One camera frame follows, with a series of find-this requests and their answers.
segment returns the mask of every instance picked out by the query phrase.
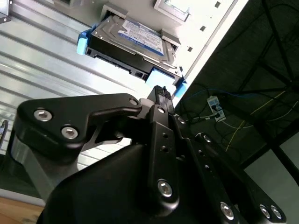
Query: blue label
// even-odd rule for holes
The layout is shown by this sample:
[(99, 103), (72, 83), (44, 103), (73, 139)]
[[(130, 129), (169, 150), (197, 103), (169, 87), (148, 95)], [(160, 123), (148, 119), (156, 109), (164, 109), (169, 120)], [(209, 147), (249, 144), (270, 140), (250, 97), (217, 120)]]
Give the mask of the blue label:
[(149, 50), (149, 51), (151, 51), (151, 52), (153, 52), (157, 55), (164, 56), (161, 52), (159, 52), (159, 51), (157, 51), (153, 48), (150, 48), (149, 46), (146, 46), (143, 43), (141, 43), (139, 41), (136, 41), (136, 40), (132, 39), (131, 37), (127, 36), (127, 35), (124, 35), (122, 33), (118, 33), (118, 35), (121, 36), (121, 37), (126, 38), (128, 41), (131, 41), (131, 42), (133, 42), (133, 43), (135, 43), (135, 44), (137, 44), (137, 45), (139, 45), (139, 46), (141, 46), (141, 47), (143, 47), (143, 48), (145, 48), (145, 49), (147, 49), (147, 50)]

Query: screw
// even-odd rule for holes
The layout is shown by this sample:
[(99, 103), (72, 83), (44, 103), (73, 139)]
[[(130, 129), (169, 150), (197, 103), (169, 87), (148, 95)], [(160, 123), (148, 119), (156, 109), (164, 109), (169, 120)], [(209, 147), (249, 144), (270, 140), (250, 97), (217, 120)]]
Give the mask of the screw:
[(172, 195), (172, 188), (166, 181), (158, 182), (158, 189), (164, 197), (170, 197)]
[(206, 140), (208, 143), (211, 143), (212, 141), (209, 139), (208, 136), (204, 135), (204, 140)]
[(52, 119), (52, 114), (46, 110), (34, 111), (33, 115), (37, 120), (44, 121), (44, 122)]
[(130, 103), (133, 105), (138, 105), (138, 102), (134, 99), (129, 99)]
[(67, 139), (75, 139), (78, 136), (77, 130), (73, 127), (64, 127), (61, 134)]
[(226, 218), (228, 218), (229, 220), (234, 219), (234, 213), (226, 203), (221, 202), (220, 203), (220, 209), (221, 209), (222, 213), (225, 215)]
[(185, 123), (185, 121), (184, 121), (181, 117), (178, 117), (178, 120), (179, 120), (179, 122), (181, 122), (182, 124)]
[(269, 212), (266, 210), (266, 207), (263, 206), (262, 204), (260, 205), (260, 209), (262, 211), (262, 213), (267, 217), (267, 218), (270, 218), (270, 214)]
[(276, 215), (277, 218), (282, 219), (280, 212), (275, 208), (273, 205), (271, 206), (273, 213)]
[(158, 110), (159, 110), (161, 113), (165, 113), (165, 110), (162, 109), (161, 107), (158, 107)]

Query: hard drive label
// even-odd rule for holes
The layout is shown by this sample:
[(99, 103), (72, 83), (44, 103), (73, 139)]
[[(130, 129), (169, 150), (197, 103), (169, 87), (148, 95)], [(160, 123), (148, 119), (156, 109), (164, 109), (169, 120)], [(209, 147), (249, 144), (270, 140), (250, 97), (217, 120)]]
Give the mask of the hard drive label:
[(142, 46), (160, 56), (164, 56), (162, 39), (159, 33), (145, 27), (138, 22), (125, 20), (122, 25), (127, 31), (118, 31), (118, 35)]

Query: metal beam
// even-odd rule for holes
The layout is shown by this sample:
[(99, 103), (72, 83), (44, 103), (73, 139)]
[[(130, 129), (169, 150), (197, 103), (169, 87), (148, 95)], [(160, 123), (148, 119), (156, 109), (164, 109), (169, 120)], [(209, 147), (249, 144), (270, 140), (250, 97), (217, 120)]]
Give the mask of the metal beam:
[(267, 142), (271, 150), (274, 152), (279, 161), (283, 164), (283, 166), (286, 168), (286, 170), (290, 173), (290, 175), (293, 177), (293, 179), (299, 186), (299, 169), (295, 166), (291, 159), (284, 153), (281, 147), (274, 141), (274, 139), (268, 133), (268, 131), (265, 128), (264, 122), (255, 119), (253, 116), (247, 114), (240, 108), (231, 105), (225, 100), (221, 102), (221, 106), (223, 109), (226, 109), (231, 113), (235, 114), (236, 116), (240, 117), (241, 119), (253, 124), (257, 132), (261, 135), (265, 142)]

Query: wooden floor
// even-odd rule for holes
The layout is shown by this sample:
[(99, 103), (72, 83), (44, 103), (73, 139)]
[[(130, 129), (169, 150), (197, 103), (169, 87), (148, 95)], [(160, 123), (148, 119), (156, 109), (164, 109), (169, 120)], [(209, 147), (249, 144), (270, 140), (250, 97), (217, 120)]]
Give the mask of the wooden floor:
[(1, 224), (35, 224), (43, 207), (0, 197)]

